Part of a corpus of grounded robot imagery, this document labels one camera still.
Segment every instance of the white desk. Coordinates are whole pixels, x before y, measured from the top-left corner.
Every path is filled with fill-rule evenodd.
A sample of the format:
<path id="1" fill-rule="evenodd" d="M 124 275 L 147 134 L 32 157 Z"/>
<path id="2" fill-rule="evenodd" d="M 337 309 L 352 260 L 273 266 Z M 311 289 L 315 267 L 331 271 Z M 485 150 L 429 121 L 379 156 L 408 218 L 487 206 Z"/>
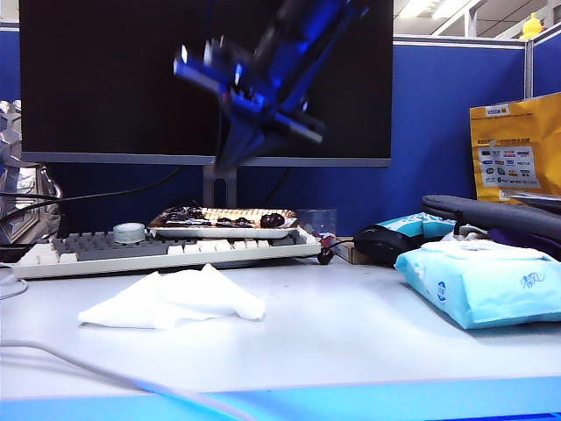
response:
<path id="1" fill-rule="evenodd" d="M 78 325 L 79 311 L 140 275 L 30 282 L 2 302 L 3 339 L 200 391 L 561 375 L 561 324 L 465 332 L 393 269 L 313 259 L 224 271 L 266 300 L 266 317 L 173 331 Z M 40 351 L 2 350 L 2 398 L 130 394 Z"/>

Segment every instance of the tissue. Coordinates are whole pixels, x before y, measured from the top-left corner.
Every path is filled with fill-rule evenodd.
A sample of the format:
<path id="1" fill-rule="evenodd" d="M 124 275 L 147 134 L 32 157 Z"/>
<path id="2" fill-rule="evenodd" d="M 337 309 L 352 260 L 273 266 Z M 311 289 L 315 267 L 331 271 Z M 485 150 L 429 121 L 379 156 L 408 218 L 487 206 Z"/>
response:
<path id="1" fill-rule="evenodd" d="M 82 311 L 81 323 L 109 327 L 173 329 L 179 320 L 203 321 L 238 314 L 261 320 L 265 302 L 207 264 L 202 270 L 153 272 L 107 301 Z"/>

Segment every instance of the keyboard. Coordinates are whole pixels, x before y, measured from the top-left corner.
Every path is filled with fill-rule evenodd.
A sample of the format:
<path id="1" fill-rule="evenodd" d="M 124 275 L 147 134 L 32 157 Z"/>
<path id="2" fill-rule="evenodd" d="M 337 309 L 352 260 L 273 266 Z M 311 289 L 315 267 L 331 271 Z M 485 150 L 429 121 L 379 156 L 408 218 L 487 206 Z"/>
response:
<path id="1" fill-rule="evenodd" d="M 320 251 L 317 239 L 300 228 L 283 239 L 156 239 L 146 235 L 144 241 L 126 245 L 113 241 L 112 232 L 85 232 L 41 241 L 11 267 L 17 278 L 36 279 L 206 263 L 243 265 Z"/>

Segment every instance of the clear cup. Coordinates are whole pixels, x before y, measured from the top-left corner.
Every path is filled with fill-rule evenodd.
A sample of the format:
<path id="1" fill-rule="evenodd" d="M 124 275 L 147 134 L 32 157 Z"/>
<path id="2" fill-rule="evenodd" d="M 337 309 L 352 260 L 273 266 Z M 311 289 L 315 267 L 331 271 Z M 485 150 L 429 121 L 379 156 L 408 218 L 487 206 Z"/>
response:
<path id="1" fill-rule="evenodd" d="M 327 247 L 336 242 L 336 209 L 300 209 L 296 211 L 298 225 L 306 232 L 317 237 L 322 246 Z"/>

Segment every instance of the black mouse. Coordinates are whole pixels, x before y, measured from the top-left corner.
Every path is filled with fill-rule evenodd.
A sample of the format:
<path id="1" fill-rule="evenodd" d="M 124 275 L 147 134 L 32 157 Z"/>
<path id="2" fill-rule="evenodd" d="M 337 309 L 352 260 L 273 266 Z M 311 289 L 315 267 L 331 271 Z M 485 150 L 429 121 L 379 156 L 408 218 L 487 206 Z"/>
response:
<path id="1" fill-rule="evenodd" d="M 419 244 L 401 232 L 382 225 L 369 225 L 354 235 L 354 247 L 376 263 L 393 266 L 402 253 L 419 248 Z"/>

